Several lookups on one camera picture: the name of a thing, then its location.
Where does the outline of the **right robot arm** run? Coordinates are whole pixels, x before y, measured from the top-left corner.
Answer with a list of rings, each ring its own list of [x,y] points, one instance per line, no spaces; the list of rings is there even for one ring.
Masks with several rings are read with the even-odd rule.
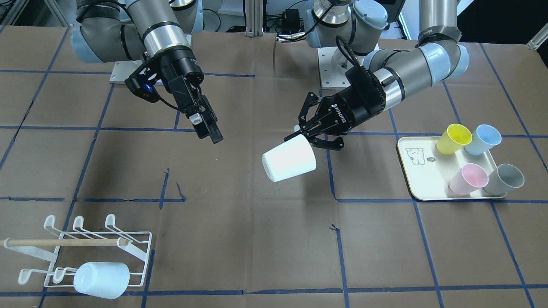
[[[87,63],[143,63],[125,79],[133,93],[150,103],[162,97],[161,81],[178,110],[190,120],[198,137],[223,140],[215,115],[200,89],[204,74],[186,34],[202,23],[199,0],[78,0],[71,45]]]

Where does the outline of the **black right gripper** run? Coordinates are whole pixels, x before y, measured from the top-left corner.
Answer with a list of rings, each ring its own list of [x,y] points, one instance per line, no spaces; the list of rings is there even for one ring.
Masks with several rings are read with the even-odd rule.
[[[223,141],[214,112],[200,89],[204,74],[190,49],[171,49],[161,56],[162,80],[177,108],[191,121],[199,139]]]

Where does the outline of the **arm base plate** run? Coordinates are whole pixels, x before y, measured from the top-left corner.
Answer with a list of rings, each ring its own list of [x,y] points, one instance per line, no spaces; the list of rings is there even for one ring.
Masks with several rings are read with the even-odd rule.
[[[164,51],[168,47],[184,45],[191,46],[191,35],[182,33],[159,33],[154,30],[148,34],[145,41],[142,41],[136,29],[124,27],[117,31],[112,39],[106,39],[104,55],[101,59],[104,62],[113,62],[115,67],[112,70],[110,82],[123,84],[136,68],[142,65],[146,59]]]
[[[345,74],[353,65],[342,55],[338,47],[321,47],[317,49],[317,53],[321,89],[343,90],[351,85]]]

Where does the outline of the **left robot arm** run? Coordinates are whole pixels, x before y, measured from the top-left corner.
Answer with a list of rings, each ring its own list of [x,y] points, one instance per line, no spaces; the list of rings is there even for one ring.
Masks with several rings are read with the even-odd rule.
[[[298,129],[315,148],[339,151],[344,136],[365,121],[421,90],[466,72],[469,55],[460,45],[457,0],[421,0],[420,33],[415,47],[377,46],[388,20],[375,0],[317,0],[305,13],[305,39],[313,48],[336,47],[331,64],[349,85],[320,98],[307,94]]]

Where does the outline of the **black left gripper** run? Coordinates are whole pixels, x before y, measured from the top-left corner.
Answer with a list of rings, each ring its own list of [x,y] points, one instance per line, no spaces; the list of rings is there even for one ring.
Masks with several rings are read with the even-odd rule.
[[[303,136],[315,148],[340,151],[343,136],[385,109],[386,95],[374,75],[350,75],[351,85],[332,96],[320,98],[309,92],[299,113],[299,130],[285,142]]]

